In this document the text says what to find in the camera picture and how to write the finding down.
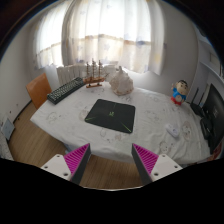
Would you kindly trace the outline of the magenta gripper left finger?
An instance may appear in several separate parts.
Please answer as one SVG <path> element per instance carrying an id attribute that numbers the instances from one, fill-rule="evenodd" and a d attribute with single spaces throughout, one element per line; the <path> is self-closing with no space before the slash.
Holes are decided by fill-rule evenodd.
<path id="1" fill-rule="evenodd" d="M 85 144 L 66 155 L 56 154 L 42 169 L 79 185 L 90 156 L 90 144 Z"/>

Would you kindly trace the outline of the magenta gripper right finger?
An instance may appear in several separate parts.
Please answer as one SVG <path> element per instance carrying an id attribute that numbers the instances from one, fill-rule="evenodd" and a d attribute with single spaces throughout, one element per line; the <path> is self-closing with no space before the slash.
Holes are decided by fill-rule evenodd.
<path id="1" fill-rule="evenodd" d="M 131 153 L 144 185 L 182 169 L 166 154 L 157 155 L 137 144 L 132 144 Z"/>

